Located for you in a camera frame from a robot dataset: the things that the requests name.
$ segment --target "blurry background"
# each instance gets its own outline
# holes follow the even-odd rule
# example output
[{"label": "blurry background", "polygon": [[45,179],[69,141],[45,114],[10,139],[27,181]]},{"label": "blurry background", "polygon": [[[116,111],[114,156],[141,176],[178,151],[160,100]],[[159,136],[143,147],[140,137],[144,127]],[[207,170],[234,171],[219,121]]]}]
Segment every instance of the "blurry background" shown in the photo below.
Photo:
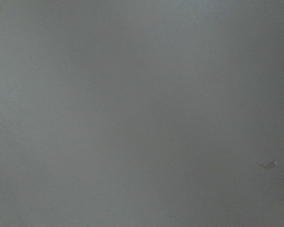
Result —
[{"label": "blurry background", "polygon": [[0,0],[6,226],[284,227],[284,0]]}]

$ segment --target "gray wall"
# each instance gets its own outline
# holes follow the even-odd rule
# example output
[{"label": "gray wall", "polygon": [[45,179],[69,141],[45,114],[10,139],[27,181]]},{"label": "gray wall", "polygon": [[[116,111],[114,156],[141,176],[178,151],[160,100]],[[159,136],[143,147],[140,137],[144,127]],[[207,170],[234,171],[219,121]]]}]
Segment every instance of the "gray wall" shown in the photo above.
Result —
[{"label": "gray wall", "polygon": [[284,0],[0,0],[6,226],[284,227]]}]

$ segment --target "gray surface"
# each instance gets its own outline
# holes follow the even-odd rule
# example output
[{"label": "gray surface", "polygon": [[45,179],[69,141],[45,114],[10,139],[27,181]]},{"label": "gray surface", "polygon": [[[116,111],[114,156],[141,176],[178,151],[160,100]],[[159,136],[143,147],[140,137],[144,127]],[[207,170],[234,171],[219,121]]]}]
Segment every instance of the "gray surface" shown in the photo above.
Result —
[{"label": "gray surface", "polygon": [[0,0],[7,226],[284,227],[284,1]]}]

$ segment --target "smudge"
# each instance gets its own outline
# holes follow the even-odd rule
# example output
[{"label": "smudge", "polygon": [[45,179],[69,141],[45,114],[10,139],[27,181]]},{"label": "smudge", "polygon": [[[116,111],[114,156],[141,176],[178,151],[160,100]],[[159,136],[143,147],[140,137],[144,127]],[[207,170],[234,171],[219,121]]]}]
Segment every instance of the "smudge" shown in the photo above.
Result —
[{"label": "smudge", "polygon": [[258,165],[259,167],[262,167],[262,168],[265,168],[265,169],[272,169],[272,168],[275,168],[275,167],[276,167],[277,162],[276,162],[276,160],[273,160],[273,161],[271,161],[271,162],[269,162],[269,163],[258,163],[258,162],[257,162],[257,165]]}]

